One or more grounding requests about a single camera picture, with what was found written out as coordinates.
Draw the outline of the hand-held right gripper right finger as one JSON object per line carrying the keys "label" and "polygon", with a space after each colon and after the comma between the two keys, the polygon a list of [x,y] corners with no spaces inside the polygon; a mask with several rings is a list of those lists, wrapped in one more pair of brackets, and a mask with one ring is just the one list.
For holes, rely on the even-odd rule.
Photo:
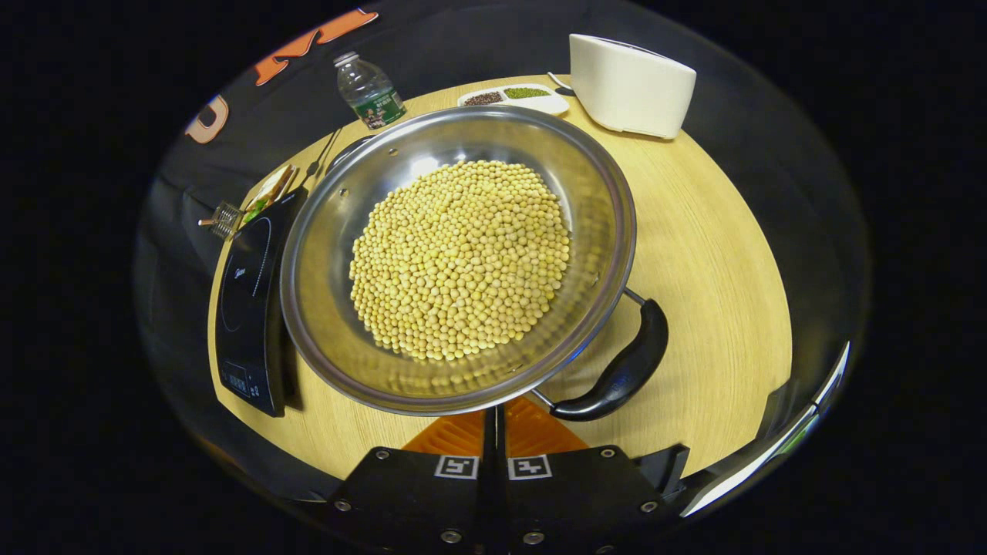
{"label": "hand-held right gripper right finger", "polygon": [[505,554],[648,554],[682,523],[690,449],[585,445],[524,398],[505,406]]}

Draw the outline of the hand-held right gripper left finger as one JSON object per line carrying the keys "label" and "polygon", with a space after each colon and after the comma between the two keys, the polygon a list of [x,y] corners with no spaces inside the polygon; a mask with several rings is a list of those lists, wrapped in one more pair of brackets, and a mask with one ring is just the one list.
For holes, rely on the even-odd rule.
{"label": "hand-held right gripper left finger", "polygon": [[332,496],[332,526],[378,554],[494,554],[496,411],[479,456],[370,450]]}

